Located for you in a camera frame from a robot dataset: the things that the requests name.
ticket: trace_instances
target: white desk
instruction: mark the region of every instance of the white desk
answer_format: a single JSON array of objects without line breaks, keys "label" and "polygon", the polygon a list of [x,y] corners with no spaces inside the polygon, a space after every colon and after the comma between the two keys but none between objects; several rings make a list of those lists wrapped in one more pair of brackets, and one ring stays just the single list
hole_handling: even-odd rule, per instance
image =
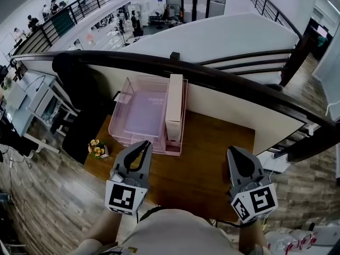
[{"label": "white desk", "polygon": [[[39,144],[40,146],[47,148],[55,153],[59,153],[59,150],[49,146],[48,144],[42,142],[41,140],[29,135],[27,130],[35,116],[35,113],[29,109],[29,106],[32,103],[39,103],[45,96],[44,93],[41,93],[42,89],[46,86],[50,88],[54,87],[56,90],[60,92],[60,94],[65,97],[69,102],[70,99],[64,89],[56,82],[56,77],[49,74],[44,74],[40,72],[36,72],[33,70],[28,70],[21,80],[17,81],[17,84],[25,91],[27,96],[23,100],[20,108],[18,110],[14,110],[12,107],[6,107],[6,112],[11,120],[15,130],[19,134],[19,136],[24,136],[27,139]],[[77,115],[64,101],[62,101],[58,96],[56,96],[59,101],[62,102],[64,106],[66,106],[73,115]]]}]

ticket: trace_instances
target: computer monitor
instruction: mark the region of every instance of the computer monitor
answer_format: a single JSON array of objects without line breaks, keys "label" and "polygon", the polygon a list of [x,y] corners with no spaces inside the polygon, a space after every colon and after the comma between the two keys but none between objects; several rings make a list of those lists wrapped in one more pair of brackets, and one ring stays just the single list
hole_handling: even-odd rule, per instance
[{"label": "computer monitor", "polygon": [[327,38],[327,31],[322,26],[319,25],[317,30],[321,36]]}]

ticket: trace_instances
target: wooden desktop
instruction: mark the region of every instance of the wooden desktop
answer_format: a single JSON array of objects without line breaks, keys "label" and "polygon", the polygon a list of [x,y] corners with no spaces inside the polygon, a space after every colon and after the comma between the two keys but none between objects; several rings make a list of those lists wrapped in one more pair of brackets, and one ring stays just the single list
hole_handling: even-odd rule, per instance
[{"label": "wooden desktop", "polygon": [[[110,120],[107,116],[96,137],[108,147],[109,157],[96,159],[89,155],[84,164],[85,170],[102,180],[109,178],[115,157],[124,149],[108,133]],[[252,152],[254,136],[255,131],[247,127],[187,110],[182,154],[152,155],[147,201],[203,218],[237,221],[226,197],[230,180],[225,154],[229,146]]]}]

